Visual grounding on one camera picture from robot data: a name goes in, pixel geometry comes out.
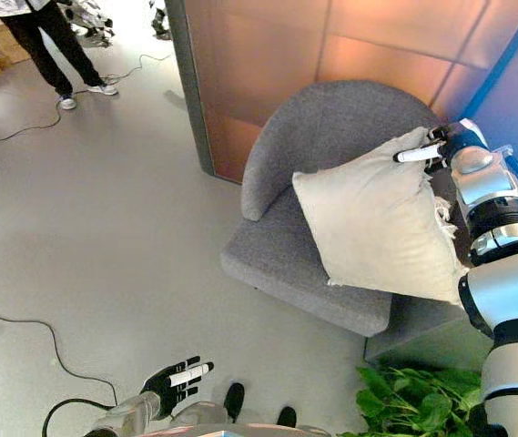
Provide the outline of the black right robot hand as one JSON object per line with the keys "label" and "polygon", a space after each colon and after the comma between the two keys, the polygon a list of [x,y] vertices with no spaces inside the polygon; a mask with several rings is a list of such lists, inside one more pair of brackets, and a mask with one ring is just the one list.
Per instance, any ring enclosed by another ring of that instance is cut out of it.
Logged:
{"label": "black right robot hand", "polygon": [[434,127],[429,130],[427,138],[429,142],[426,145],[398,152],[392,160],[396,163],[424,161],[429,162],[429,166],[436,160],[447,167],[454,156],[467,147],[489,149],[482,131],[469,118]]}

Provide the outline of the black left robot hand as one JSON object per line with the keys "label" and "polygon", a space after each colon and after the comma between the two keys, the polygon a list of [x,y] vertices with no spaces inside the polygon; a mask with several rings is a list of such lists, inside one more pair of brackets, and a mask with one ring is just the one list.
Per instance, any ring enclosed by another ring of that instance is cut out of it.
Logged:
{"label": "black left robot hand", "polygon": [[213,369],[212,361],[202,362],[199,356],[194,356],[167,366],[149,377],[141,393],[151,392],[159,399],[159,406],[152,419],[157,421],[167,418],[180,402],[198,392],[197,383]]}

